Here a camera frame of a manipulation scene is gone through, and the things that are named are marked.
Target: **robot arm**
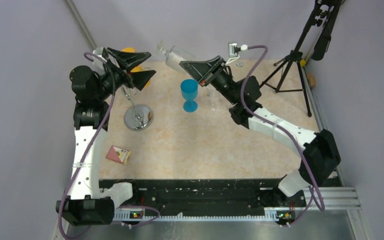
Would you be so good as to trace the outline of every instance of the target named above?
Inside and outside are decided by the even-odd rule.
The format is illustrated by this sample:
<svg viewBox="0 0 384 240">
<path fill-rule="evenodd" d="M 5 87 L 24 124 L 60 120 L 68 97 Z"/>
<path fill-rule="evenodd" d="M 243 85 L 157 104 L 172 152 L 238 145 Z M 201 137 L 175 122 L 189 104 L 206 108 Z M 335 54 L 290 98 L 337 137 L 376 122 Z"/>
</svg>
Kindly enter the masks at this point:
<svg viewBox="0 0 384 240">
<path fill-rule="evenodd" d="M 233 81 L 232 71 L 222 57 L 217 56 L 208 61 L 181 61 L 180 66 L 199 85 L 211 84 L 221 93 L 233 107 L 229 109 L 234 122 L 245 128 L 254 130 L 268 136 L 285 145 L 299 155 L 298 149 L 280 128 L 286 129 L 295 138 L 299 145 L 299 151 L 303 152 L 317 185 L 322 185 L 329 175 L 341 162 L 335 139 L 331 132 L 322 130 L 313 132 L 296 126 L 263 108 L 256 100 L 261 97 L 259 83 L 254 76 L 251 76 L 244 87 L 244 101 L 246 105 L 259 116 L 264 116 L 274 125 L 264 122 L 250 114 L 241 103 L 241 86 L 245 79 Z M 298 191 L 310 186 L 312 183 L 310 173 L 301 162 L 299 169 L 286 175 L 273 189 L 275 200 L 282 201 L 295 195 Z"/>
<path fill-rule="evenodd" d="M 112 74 L 99 75 L 84 65 L 74 68 L 70 73 L 71 88 L 76 94 L 73 116 L 76 147 L 71 175 L 74 180 L 63 200 L 62 217 L 73 226 L 110 224 L 115 209 L 133 196 L 132 184 L 128 182 L 116 183 L 103 192 L 99 188 L 101 150 L 107 135 L 109 118 L 103 123 L 96 138 L 93 137 L 109 108 L 105 99 L 123 85 L 142 90 L 156 73 L 154 70 L 131 72 L 151 56 L 149 52 L 127 53 L 99 48 L 94 53 L 106 61 L 105 66 Z M 102 63 L 96 65 L 104 69 Z M 83 154 L 92 141 L 82 161 Z M 60 204 L 61 201 L 57 201 L 57 212 Z"/>
</svg>

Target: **camera tripod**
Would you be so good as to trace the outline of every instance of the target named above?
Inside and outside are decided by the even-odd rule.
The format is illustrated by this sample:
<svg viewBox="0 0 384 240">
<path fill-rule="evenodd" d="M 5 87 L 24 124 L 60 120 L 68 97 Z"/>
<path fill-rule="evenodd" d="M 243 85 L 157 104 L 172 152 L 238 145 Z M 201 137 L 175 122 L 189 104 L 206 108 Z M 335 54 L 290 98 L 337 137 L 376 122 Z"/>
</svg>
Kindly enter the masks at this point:
<svg viewBox="0 0 384 240">
<path fill-rule="evenodd" d="M 306 86 L 304 84 L 304 76 L 303 76 L 303 69 L 301 68 L 301 60 L 303 59 L 303 53 L 300 52 L 300 48 L 301 48 L 301 45 L 303 44 L 304 42 L 304 39 L 306 38 L 307 36 L 307 33 L 309 32 L 310 28 L 314 25 L 317 25 L 317 27 L 319 27 L 320 25 L 322 25 L 323 23 L 323 20 L 322 18 L 324 18 L 327 14 L 326 11 L 322 11 L 320 9 L 320 7 L 323 5 L 322 3 L 323 1 L 321 0 L 316 0 L 315 3 L 314 3 L 314 9 L 312 10 L 311 14 L 310 14 L 310 17 L 308 18 L 306 24 L 305 24 L 305 27 L 304 29 L 302 30 L 302 34 L 301 36 L 299 37 L 299 40 L 298 40 L 298 43 L 296 44 L 295 46 L 295 49 L 290 51 L 290 54 L 285 56 L 283 59 L 281 59 L 280 61 L 276 62 L 274 64 L 274 66 L 277 66 L 278 64 L 280 64 L 276 70 L 274 70 L 274 72 L 272 72 L 266 80 L 264 80 L 260 85 L 259 87 L 263 87 L 264 85 L 267 85 L 268 87 L 274 89 L 274 91 L 276 93 L 288 93 L 288 92 L 303 92 L 304 93 L 304 99 L 305 99 L 305 105 L 307 107 L 307 115 L 309 117 L 312 116 L 312 113 L 311 113 L 311 110 L 310 110 L 310 103 L 309 103 L 309 99 L 308 99 L 308 96 L 307 96 L 307 90 L 306 90 Z M 286 68 L 282 74 L 282 76 L 280 77 L 280 81 L 279 83 L 277 84 L 277 86 L 272 86 L 270 84 L 268 84 L 267 82 L 281 69 L 283 68 L 283 66 L 286 65 Z M 292 89 L 292 90 L 281 90 L 281 87 L 282 87 L 282 84 L 284 83 L 285 81 L 285 78 L 289 72 L 289 70 L 291 69 L 291 66 L 293 63 L 296 63 L 297 67 L 298 67 L 298 73 L 299 73 L 299 78 L 300 78 L 300 81 L 301 81 L 301 87 L 302 89 Z"/>
</svg>

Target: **gray floor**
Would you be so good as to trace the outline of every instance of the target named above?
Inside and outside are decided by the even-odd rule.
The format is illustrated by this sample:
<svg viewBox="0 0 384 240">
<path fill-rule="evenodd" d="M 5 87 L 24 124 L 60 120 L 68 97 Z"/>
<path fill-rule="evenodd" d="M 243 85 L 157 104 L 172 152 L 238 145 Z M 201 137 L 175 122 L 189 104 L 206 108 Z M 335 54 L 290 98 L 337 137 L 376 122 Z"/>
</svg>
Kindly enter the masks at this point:
<svg viewBox="0 0 384 240">
<path fill-rule="evenodd" d="M 94 226 L 87 240 L 354 240 L 346 211 L 311 211 L 291 228 L 273 222 L 154 222 L 129 230 L 121 225 Z M 70 235 L 83 228 L 73 227 Z"/>
</svg>

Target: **purple wall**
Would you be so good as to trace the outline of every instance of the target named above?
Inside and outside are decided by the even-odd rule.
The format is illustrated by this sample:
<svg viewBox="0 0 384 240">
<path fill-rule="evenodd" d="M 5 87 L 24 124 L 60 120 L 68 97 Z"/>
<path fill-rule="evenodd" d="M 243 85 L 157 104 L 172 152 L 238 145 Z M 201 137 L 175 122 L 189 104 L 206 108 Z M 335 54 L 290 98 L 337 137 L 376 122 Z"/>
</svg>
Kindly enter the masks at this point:
<svg viewBox="0 0 384 240">
<path fill-rule="evenodd" d="M 295 47 L 314 0 L 75 0 L 98 46 L 135 47 L 154 53 L 164 40 L 207 60 L 228 56 L 228 42 L 269 47 L 267 58 L 281 59 Z M 318 31 L 313 27 L 301 50 Z M 242 54 L 257 59 L 261 51 Z"/>
<path fill-rule="evenodd" d="M 356 187 L 374 237 L 384 239 L 384 1 L 347 0 L 325 58 L 309 71 L 343 179 Z"/>
<path fill-rule="evenodd" d="M 63 1 L 0 0 L 0 240 L 51 237 L 74 156 L 68 76 L 88 50 Z"/>
</svg>

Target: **yellow object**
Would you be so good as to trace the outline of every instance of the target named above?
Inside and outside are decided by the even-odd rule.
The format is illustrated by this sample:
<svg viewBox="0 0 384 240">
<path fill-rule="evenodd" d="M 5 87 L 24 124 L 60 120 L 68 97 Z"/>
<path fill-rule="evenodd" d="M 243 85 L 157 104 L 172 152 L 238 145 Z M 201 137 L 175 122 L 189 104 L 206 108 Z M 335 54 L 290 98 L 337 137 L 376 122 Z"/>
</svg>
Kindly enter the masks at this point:
<svg viewBox="0 0 384 240">
<path fill-rule="evenodd" d="M 125 52 L 125 53 L 136 53 L 136 49 L 134 49 L 133 47 L 126 47 L 126 48 L 123 48 L 123 50 L 121 50 L 121 51 Z M 142 71 L 141 66 L 137 66 L 131 70 L 132 73 L 140 72 L 140 71 Z M 150 85 L 150 83 L 151 83 L 151 81 L 148 81 L 143 88 L 144 89 L 147 88 Z"/>
<path fill-rule="evenodd" d="M 302 59 L 301 61 L 299 61 L 299 64 L 301 65 L 301 67 L 304 67 L 305 65 L 307 65 L 307 62 Z"/>
</svg>

